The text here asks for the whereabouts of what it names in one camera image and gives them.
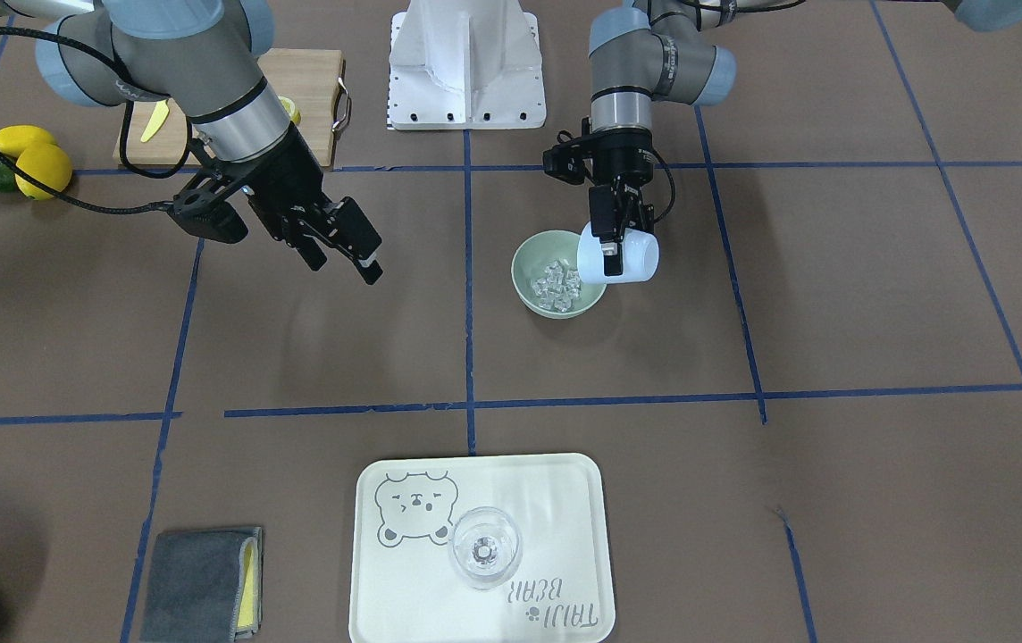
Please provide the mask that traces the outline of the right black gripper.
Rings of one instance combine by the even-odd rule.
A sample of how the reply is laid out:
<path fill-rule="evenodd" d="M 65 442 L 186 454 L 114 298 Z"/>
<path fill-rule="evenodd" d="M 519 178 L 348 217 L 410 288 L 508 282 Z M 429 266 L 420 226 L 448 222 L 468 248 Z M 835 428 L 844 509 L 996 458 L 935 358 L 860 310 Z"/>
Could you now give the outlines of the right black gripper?
<path fill-rule="evenodd" d="M 266 231 L 295 249 L 311 271 L 319 271 L 327 257 L 303 221 L 322 208 L 320 240 L 345 256 L 365 284 L 376 284 L 383 276 L 377 260 L 383 240 L 363 208 L 352 196 L 322 206 L 322 168 L 298 126 L 289 125 L 277 143 L 250 160 L 218 159 L 199 138 L 188 150 L 200 168 L 172 200 L 171 219 L 181 230 L 217 243 L 245 239 L 248 228 L 229 198 L 248 188 L 249 206 Z"/>

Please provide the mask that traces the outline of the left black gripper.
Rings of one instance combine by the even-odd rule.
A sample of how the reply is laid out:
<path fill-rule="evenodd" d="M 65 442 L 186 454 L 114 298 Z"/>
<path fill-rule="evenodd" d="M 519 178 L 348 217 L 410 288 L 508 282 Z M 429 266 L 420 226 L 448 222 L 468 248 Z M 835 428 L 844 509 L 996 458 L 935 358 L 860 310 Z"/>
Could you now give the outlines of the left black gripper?
<path fill-rule="evenodd" d="M 545 174 L 571 186 L 586 180 L 593 186 L 588 194 L 593 237 L 588 264 L 602 277 L 623 273 L 618 206 L 631 215 L 633 230 L 653 235 L 657 208 L 643 203 L 641 189 L 653 179 L 655 163 L 651 133 L 642 127 L 583 127 L 579 136 L 561 130 L 556 144 L 543 152 Z"/>

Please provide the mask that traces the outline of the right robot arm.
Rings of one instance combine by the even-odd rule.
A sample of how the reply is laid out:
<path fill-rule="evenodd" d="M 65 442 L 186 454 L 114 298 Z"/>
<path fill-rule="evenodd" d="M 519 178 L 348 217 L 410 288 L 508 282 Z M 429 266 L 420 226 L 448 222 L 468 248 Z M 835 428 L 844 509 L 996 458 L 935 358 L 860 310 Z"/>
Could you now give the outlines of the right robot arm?
<path fill-rule="evenodd" d="M 324 195 L 322 166 L 259 68 L 275 32 L 265 1 L 0 1 L 7 15 L 50 20 L 43 31 L 0 26 L 0 36 L 36 39 L 38 70 L 66 101 L 171 98 L 185 114 L 199 171 L 171 200 L 134 214 L 164 212 L 191 236 L 234 244 L 248 232 L 230 203 L 242 192 L 312 270 L 330 248 L 368 284 L 379 280 L 379 232 L 355 200 Z"/>

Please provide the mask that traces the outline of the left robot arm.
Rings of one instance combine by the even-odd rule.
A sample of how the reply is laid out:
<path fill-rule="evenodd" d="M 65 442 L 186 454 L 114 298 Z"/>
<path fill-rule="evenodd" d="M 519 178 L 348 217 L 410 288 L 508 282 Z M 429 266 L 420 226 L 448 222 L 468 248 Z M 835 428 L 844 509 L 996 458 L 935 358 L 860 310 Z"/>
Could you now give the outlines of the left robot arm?
<path fill-rule="evenodd" d="M 564 235 L 586 281 L 642 282 L 657 272 L 655 229 L 673 211 L 677 186 L 669 183 L 662 209 L 643 198 L 655 171 L 672 175 L 654 144 L 651 110 L 658 103 L 719 104 L 737 78 L 735 54 L 706 33 L 793 8 L 793 1 L 624 1 L 594 18 L 590 112 L 579 133 L 561 131 L 542 156 L 545 174 L 588 188 L 588 220 Z"/>

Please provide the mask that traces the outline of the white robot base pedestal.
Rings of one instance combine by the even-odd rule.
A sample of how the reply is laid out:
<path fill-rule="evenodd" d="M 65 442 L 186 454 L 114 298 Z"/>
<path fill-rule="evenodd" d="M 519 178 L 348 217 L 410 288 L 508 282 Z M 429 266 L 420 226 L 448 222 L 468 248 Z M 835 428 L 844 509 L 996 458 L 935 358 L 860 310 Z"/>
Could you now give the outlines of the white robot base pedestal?
<path fill-rule="evenodd" d="M 547 121 L 539 21 L 518 1 L 413 1 L 390 26 L 386 126 L 511 130 Z"/>

